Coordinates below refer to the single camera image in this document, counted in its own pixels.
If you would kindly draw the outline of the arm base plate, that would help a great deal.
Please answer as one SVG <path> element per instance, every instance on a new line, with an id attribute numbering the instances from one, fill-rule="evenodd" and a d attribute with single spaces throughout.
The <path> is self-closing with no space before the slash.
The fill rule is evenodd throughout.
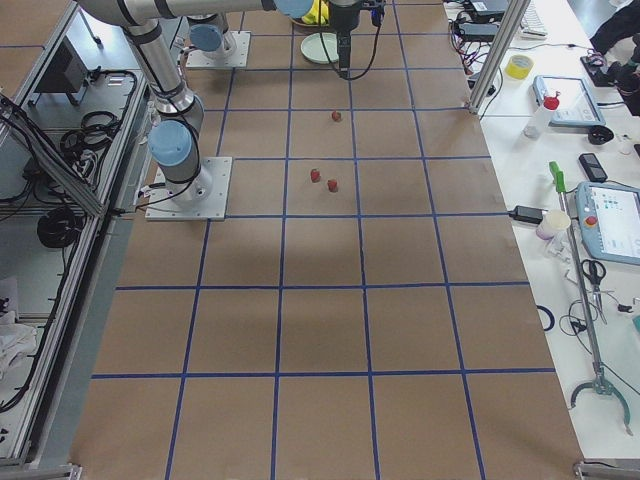
<path id="1" fill-rule="evenodd" d="M 251 33 L 232 31 L 220 33 L 205 28 L 190 32 L 193 49 L 188 54 L 186 66 L 190 69 L 229 70 L 247 66 Z"/>
<path id="2" fill-rule="evenodd" d="M 231 157 L 203 157 L 199 175 L 185 186 L 167 183 L 160 169 L 154 181 L 164 186 L 153 189 L 151 206 L 146 208 L 148 221 L 224 221 L 232 174 Z"/>

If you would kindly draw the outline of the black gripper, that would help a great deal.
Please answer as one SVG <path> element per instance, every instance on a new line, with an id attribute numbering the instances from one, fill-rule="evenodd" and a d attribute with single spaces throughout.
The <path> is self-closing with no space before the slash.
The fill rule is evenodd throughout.
<path id="1" fill-rule="evenodd" d="M 338 75 L 348 78 L 351 68 L 351 33 L 359 25 L 361 2 L 329 0 L 329 24 L 336 31 Z"/>

